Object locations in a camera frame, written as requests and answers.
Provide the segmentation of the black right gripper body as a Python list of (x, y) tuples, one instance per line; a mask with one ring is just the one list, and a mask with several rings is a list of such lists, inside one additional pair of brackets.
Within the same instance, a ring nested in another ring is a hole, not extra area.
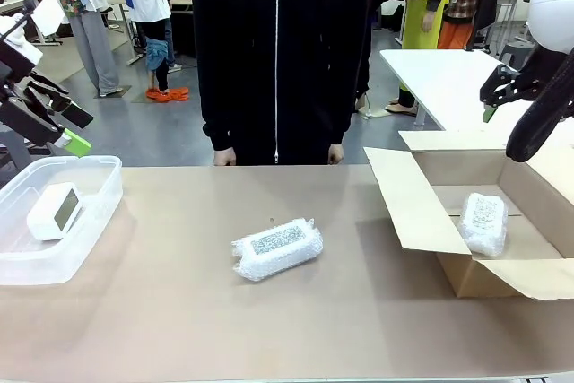
[(561, 52), (535, 48), (515, 79), (517, 96), (535, 100), (561, 66)]

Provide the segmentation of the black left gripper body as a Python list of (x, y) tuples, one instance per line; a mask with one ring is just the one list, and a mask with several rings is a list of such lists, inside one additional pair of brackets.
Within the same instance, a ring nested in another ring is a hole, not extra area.
[(30, 100), (25, 91), (17, 88), (17, 84), (33, 68), (34, 64), (25, 55), (9, 46), (5, 40), (1, 41), (1, 101), (7, 101), (10, 97)]

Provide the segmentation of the person's right hand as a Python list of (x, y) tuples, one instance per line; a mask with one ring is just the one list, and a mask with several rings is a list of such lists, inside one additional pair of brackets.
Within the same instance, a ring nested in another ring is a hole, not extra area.
[(213, 155), (213, 165), (214, 166), (235, 166), (237, 163), (237, 156), (232, 147), (215, 151)]

